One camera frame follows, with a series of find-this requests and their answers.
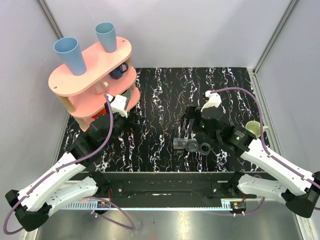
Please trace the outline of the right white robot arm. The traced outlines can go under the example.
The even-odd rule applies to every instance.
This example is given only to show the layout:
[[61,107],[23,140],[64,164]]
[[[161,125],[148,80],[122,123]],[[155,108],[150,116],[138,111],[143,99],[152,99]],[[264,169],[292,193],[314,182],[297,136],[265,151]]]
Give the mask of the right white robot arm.
[[181,127],[190,127],[196,140],[202,144],[217,144],[231,155],[240,157],[262,168],[274,180],[257,178],[235,172],[223,184],[222,193],[232,198],[256,195],[284,204],[294,214],[310,218],[320,197],[320,173],[302,170],[268,147],[262,140],[240,125],[231,125],[223,119],[218,107],[201,109],[187,107],[180,118]]

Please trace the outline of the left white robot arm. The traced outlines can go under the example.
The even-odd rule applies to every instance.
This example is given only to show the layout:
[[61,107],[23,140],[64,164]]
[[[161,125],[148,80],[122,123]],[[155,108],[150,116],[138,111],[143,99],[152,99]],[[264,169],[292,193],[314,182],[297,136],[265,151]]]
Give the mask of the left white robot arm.
[[21,190],[5,194],[22,229],[31,232],[42,226],[61,208],[85,197],[103,198],[109,194],[107,180],[100,172],[90,172],[79,183],[62,190],[60,187],[70,178],[85,170],[98,158],[106,145],[127,130],[139,130],[140,115],[131,110],[127,117],[119,113],[98,116],[74,141],[66,147],[62,157],[41,177]]

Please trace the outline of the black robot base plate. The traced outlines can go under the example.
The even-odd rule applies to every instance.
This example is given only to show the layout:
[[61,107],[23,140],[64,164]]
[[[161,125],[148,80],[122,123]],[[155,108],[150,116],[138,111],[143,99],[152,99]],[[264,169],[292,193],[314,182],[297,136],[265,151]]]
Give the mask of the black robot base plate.
[[221,199],[254,199],[236,188],[238,172],[104,172],[96,197],[121,208],[205,208]]

